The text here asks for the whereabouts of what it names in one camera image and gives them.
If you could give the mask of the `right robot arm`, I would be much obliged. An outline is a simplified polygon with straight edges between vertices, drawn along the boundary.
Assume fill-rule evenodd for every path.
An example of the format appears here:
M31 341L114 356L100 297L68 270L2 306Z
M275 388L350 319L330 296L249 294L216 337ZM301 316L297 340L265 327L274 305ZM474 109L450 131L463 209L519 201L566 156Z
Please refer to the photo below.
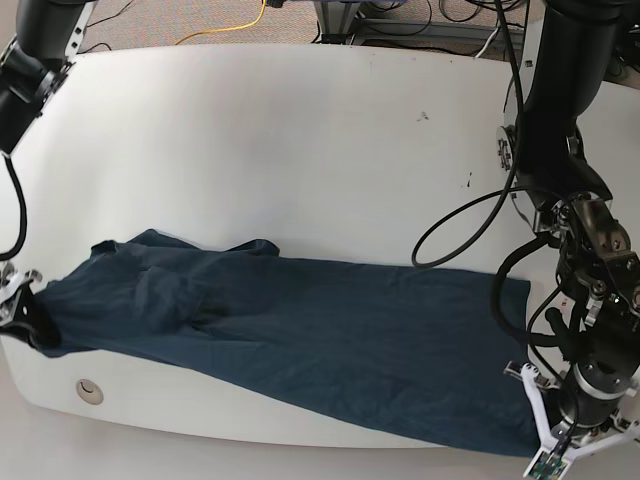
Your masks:
M1 53L1 161L19 207L17 239L1 254L1 333L36 350L59 346L61 337L32 291L41 274L12 264L25 244L28 221L12 153L66 81L95 6L87 0L20 1L16 32Z

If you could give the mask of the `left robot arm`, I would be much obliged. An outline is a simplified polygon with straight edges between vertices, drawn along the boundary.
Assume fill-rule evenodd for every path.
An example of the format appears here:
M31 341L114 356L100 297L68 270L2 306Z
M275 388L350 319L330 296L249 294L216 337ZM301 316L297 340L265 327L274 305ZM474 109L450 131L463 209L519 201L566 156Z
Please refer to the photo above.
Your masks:
M509 328L533 352L558 348L569 365L548 377L531 364L520 370L541 444L527 470L536 478L639 435L638 424L619 413L637 388L639 258L611 213L610 189L587 162L578 125L603 82L627 9L625 1L546 1L540 18L526 24L522 51L509 56L498 153L510 198L534 239L503 269L555 248L556 293L573 303L569 318L549 302L539 307L547 334Z

